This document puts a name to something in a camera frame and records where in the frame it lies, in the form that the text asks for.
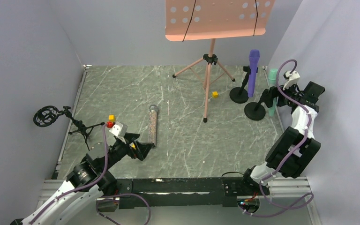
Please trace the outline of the black round-base mic stand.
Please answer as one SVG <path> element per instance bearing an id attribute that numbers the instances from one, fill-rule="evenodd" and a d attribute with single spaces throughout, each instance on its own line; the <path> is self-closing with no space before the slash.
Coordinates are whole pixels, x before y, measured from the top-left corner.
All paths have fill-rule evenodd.
<path id="1" fill-rule="evenodd" d="M 246 74 L 242 81 L 242 85 L 240 87 L 235 87 L 235 88 L 231 89 L 231 91 L 229 93 L 230 99 L 237 104 L 246 103 L 249 99 L 248 92 L 246 91 L 245 86 L 247 85 L 249 76 L 251 74 L 250 66 L 244 66 L 243 71 Z"/>
<path id="2" fill-rule="evenodd" d="M 254 121 L 262 120 L 266 114 L 266 110 L 262 105 L 263 103 L 264 102 L 262 100 L 262 94 L 261 94 L 258 102 L 250 102 L 246 104 L 244 108 L 244 113 L 246 117 Z"/>

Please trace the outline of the mint green microphone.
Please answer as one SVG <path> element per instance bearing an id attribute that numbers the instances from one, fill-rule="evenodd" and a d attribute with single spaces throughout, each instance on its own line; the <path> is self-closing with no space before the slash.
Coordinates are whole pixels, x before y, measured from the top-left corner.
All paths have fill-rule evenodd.
<path id="1" fill-rule="evenodd" d="M 277 88 L 277 85 L 276 85 L 277 72 L 278 72 L 278 69 L 273 68 L 273 69 L 270 69 L 269 74 L 268 74 L 268 81 L 269 81 L 270 87 L 272 87 L 272 89 L 271 89 L 272 94 L 276 93 L 273 88 L 274 87 Z M 269 113 L 269 116 L 271 116 L 271 117 L 274 116 L 274 113 L 276 111 L 277 100 L 278 100 L 278 98 L 274 97 L 272 99 L 272 107 L 268 108 L 268 113 Z"/>

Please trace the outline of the purple microphone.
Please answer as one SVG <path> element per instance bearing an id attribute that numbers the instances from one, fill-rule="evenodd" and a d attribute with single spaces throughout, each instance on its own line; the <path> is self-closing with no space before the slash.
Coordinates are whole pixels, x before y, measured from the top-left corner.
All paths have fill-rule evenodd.
<path id="1" fill-rule="evenodd" d="M 249 67 L 250 75 L 248 79 L 248 97 L 252 98 L 255 91 L 255 80 L 258 68 L 258 61 L 260 59 L 260 51 L 257 49 L 252 49 L 249 53 Z"/>

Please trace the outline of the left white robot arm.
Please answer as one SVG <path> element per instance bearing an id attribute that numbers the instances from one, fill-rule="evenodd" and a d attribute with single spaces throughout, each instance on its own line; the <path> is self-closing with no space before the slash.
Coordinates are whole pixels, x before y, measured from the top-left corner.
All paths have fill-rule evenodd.
<path id="1" fill-rule="evenodd" d="M 109 169 L 126 156 L 143 161 L 156 146 L 155 142 L 139 142 L 139 136 L 134 133 L 116 135 L 115 143 L 110 146 L 106 134 L 103 134 L 103 142 L 86 154 L 45 203 L 29 216 L 15 219 L 12 224 L 62 223 L 71 214 L 78 213 L 88 200 L 105 196 L 113 200 L 121 194 L 121 186 Z"/>

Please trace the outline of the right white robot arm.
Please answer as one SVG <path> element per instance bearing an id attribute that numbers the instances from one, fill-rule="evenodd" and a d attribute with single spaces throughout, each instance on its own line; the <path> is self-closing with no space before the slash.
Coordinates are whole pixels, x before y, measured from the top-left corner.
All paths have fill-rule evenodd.
<path id="1" fill-rule="evenodd" d="M 313 134 L 314 119 L 319 112 L 316 104 L 325 88 L 317 83 L 309 82 L 300 90 L 293 84 L 289 88 L 281 86 L 265 89 L 258 102 L 250 102 L 245 108 L 245 115 L 254 121 L 262 120 L 266 114 L 262 103 L 277 107 L 288 106 L 291 109 L 292 124 L 274 143 L 265 157 L 264 163 L 247 169 L 242 182 L 246 187 L 259 188 L 274 179 L 275 175 L 297 178 L 307 167 L 321 147 Z"/>

